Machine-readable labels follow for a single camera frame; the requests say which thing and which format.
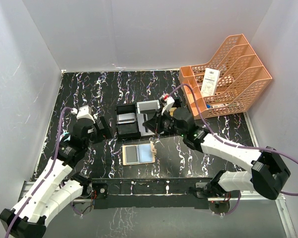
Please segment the beige leather card holder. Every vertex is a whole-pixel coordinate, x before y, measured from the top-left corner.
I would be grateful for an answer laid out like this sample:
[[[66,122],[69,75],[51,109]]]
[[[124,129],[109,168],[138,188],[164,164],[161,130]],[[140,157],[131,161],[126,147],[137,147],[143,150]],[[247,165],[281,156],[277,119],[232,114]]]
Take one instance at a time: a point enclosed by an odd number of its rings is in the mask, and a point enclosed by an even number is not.
[[[155,162],[156,149],[153,143],[123,145],[123,165],[150,164]]]

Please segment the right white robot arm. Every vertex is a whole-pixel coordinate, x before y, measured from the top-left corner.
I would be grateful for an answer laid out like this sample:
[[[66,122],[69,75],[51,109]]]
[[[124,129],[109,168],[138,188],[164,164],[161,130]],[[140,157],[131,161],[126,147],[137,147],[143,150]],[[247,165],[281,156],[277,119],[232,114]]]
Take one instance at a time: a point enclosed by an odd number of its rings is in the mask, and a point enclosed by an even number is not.
[[[211,134],[195,123],[186,108],[177,108],[173,114],[157,110],[143,126],[155,134],[167,133],[182,136],[183,143],[192,150],[210,154],[238,165],[241,172],[219,171],[203,187],[191,187],[195,195],[221,196],[231,191],[256,191],[275,200],[291,172],[280,155],[272,148],[244,148],[239,143]]]

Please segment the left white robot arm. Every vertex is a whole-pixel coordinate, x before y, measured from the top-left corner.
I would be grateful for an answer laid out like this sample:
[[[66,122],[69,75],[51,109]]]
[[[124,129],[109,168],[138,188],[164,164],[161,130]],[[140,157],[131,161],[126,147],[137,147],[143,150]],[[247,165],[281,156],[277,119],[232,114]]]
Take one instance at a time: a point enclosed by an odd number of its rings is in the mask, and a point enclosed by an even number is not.
[[[72,132],[59,138],[53,159],[22,199],[3,209],[0,221],[6,237],[41,238],[51,220],[74,199],[87,194],[91,179],[76,173],[62,182],[85,157],[89,147],[113,137],[105,117],[79,118]]]

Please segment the gold card in right tray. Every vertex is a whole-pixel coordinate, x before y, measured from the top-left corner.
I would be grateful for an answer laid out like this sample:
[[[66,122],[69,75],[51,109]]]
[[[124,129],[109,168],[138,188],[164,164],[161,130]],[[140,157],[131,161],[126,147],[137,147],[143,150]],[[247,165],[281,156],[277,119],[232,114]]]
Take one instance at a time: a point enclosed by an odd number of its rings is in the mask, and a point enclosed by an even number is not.
[[[176,107],[171,108],[171,109],[169,110],[169,114],[170,114],[171,116],[173,116],[173,114],[174,114],[174,112],[175,112],[176,109],[177,109]]]

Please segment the silver card in left tray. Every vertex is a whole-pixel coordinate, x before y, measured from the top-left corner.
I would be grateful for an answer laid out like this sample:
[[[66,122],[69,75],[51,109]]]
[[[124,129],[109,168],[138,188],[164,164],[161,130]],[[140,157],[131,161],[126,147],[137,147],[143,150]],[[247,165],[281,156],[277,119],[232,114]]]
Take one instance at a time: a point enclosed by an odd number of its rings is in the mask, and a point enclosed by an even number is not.
[[[117,116],[117,124],[129,124],[136,121],[135,113],[119,114]]]

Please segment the right black tray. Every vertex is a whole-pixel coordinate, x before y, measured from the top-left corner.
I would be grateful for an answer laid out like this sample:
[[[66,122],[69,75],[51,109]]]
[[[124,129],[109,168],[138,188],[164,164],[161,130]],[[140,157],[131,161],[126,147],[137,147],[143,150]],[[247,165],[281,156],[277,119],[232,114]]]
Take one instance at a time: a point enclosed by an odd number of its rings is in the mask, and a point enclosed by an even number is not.
[[[173,107],[176,107],[176,108],[180,108],[181,107],[181,99],[180,98],[175,98],[175,103],[173,104]]]

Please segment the black tray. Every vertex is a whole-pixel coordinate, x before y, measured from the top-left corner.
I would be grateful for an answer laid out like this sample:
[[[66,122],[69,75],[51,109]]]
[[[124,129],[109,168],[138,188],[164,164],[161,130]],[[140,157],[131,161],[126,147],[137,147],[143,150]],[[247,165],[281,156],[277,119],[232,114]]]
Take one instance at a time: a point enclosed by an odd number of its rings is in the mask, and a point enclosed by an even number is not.
[[[116,106],[116,130],[118,139],[135,139],[139,137],[136,117],[136,104]]]
[[[176,107],[176,108],[180,108],[181,107],[181,99],[180,98],[175,98],[175,103],[173,104],[173,107]]]

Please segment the white middle tray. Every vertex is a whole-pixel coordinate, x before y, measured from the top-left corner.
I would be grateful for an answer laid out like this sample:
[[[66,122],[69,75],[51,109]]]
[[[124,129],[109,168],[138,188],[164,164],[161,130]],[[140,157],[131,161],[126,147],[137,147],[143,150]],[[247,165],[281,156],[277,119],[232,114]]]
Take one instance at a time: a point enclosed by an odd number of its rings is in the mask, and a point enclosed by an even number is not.
[[[153,132],[143,126],[143,123],[151,119],[158,109],[160,109],[159,100],[137,102],[137,120],[141,137],[154,135]]]

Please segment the blue packaged item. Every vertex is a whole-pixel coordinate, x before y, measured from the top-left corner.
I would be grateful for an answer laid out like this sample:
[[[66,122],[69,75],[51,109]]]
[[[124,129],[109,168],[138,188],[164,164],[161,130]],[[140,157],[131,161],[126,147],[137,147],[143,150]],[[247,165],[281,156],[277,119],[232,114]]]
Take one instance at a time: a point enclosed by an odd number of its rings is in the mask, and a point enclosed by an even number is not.
[[[60,136],[60,141],[69,141],[70,137],[71,137],[70,133],[65,132]]]

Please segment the left black tray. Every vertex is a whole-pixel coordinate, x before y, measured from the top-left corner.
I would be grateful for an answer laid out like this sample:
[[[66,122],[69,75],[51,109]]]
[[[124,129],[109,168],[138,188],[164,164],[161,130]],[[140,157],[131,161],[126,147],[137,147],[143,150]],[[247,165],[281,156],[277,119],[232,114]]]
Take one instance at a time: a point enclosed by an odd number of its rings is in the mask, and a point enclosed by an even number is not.
[[[139,137],[136,117],[136,104],[116,106],[116,130],[118,139],[135,139]]]

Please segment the white paper receipt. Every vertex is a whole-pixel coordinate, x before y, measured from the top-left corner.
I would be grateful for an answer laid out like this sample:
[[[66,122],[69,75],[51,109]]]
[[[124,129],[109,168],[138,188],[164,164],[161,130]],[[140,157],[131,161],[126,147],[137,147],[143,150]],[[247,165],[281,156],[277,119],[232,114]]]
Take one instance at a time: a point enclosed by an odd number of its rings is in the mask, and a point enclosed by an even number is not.
[[[220,71],[212,68],[206,68],[202,86],[202,97],[212,96],[215,94],[218,80],[220,78]]]

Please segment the orange plastic file organizer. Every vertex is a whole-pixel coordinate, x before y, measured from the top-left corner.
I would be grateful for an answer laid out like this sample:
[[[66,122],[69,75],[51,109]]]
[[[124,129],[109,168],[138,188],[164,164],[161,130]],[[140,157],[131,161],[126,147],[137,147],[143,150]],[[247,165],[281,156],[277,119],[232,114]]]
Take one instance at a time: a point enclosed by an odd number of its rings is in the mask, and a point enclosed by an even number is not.
[[[203,96],[207,68],[220,72],[214,95]],[[182,66],[179,81],[194,119],[248,111],[272,77],[243,34],[228,36],[205,64]]]

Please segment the black front base bar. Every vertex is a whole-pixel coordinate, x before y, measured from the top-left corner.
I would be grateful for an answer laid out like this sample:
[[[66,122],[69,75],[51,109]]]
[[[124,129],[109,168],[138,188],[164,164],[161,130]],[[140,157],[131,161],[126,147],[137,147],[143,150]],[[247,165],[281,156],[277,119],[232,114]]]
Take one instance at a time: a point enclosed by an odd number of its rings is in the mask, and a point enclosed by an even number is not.
[[[238,192],[204,196],[194,190],[210,181],[209,178],[98,178],[92,181],[94,209],[190,207],[228,212]]]

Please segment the aluminium frame rail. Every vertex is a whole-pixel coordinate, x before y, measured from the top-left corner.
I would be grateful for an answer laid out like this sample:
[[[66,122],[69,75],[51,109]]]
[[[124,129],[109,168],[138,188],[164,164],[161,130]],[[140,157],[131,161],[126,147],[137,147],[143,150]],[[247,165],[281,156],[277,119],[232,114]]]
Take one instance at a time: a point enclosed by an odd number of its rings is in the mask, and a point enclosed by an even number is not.
[[[67,205],[87,202],[96,209],[117,207],[208,208],[214,198],[224,201],[240,197],[243,191],[256,192],[275,200],[283,193],[290,174],[220,171],[213,179],[91,179],[75,174],[69,179],[42,175],[12,209],[3,210],[0,220],[9,236],[41,238],[49,223]]]

